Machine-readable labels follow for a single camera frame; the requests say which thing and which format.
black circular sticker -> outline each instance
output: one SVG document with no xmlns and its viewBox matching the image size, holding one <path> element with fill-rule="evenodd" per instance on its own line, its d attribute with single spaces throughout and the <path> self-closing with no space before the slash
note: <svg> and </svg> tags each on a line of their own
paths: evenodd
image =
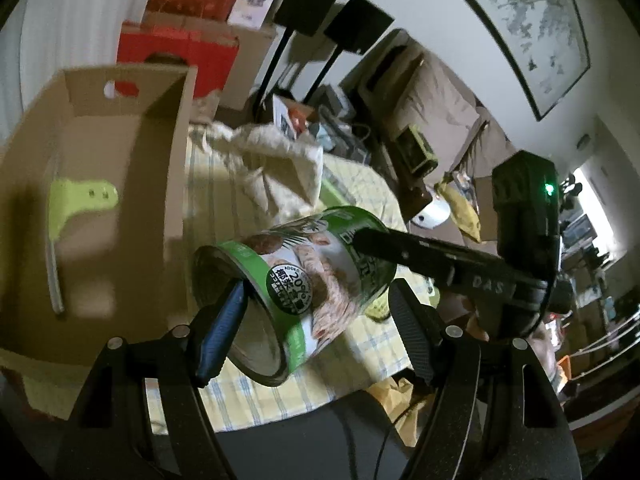
<svg viewBox="0 0 640 480">
<path fill-rule="evenodd" d="M 311 280 L 293 264 L 272 267 L 267 274 L 267 290 L 273 303 L 287 314 L 299 316 L 311 306 Z"/>
</svg>

white cloth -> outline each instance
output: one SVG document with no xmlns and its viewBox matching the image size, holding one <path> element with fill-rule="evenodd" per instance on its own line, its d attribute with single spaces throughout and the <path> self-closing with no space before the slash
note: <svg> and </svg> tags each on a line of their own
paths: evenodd
<svg viewBox="0 0 640 480">
<path fill-rule="evenodd" d="M 316 208 L 322 147 L 308 132 L 293 141 L 273 124 L 247 124 L 232 130 L 214 122 L 192 128 L 204 152 L 222 160 L 274 224 L 308 216 Z"/>
</svg>

bright light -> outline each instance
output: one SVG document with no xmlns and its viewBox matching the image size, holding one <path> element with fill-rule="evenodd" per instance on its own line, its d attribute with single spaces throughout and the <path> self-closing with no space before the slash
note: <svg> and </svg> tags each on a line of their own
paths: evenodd
<svg viewBox="0 0 640 480">
<path fill-rule="evenodd" d="M 600 254 L 614 250 L 616 247 L 616 237 L 613 234 L 613 229 L 611 228 L 611 224 L 609 224 L 609 220 L 607 220 L 607 215 L 602 208 L 598 196 L 584 176 L 582 170 L 575 170 L 574 176 L 576 184 L 582 184 L 582 192 L 578 195 L 580 206 L 589 217 L 589 221 L 598 235 L 593 241 L 594 247 L 598 248 Z"/>
</svg>

yellow-green tool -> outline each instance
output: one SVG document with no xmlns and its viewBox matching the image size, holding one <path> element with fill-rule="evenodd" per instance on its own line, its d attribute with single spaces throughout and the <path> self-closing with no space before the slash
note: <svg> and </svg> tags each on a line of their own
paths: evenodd
<svg viewBox="0 0 640 480">
<path fill-rule="evenodd" d="M 113 209 L 118 204 L 118 190 L 106 180 L 74 182 L 55 177 L 47 199 L 46 264 L 51 306 L 56 314 L 62 314 L 65 306 L 60 293 L 55 243 L 66 222 L 73 216 Z"/>
</svg>

metal screw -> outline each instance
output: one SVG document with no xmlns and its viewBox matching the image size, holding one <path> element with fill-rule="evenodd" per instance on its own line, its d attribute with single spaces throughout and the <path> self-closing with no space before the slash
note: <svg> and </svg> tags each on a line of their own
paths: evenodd
<svg viewBox="0 0 640 480">
<path fill-rule="evenodd" d="M 182 339 L 183 337 L 187 337 L 191 330 L 186 325 L 178 325 L 171 330 L 171 335 L 177 339 Z"/>
<path fill-rule="evenodd" d="M 462 337 L 463 332 L 459 326 L 449 325 L 444 330 L 449 337 L 455 337 L 456 339 Z"/>
<path fill-rule="evenodd" d="M 109 350 L 116 350 L 122 346 L 122 343 L 124 343 L 124 341 L 121 337 L 112 337 L 107 342 L 107 347 L 109 348 Z"/>
<path fill-rule="evenodd" d="M 515 346 L 518 350 L 526 350 L 528 343 L 526 341 L 524 341 L 524 339 L 520 339 L 519 337 L 517 337 L 516 339 L 513 340 L 513 346 Z"/>
</svg>

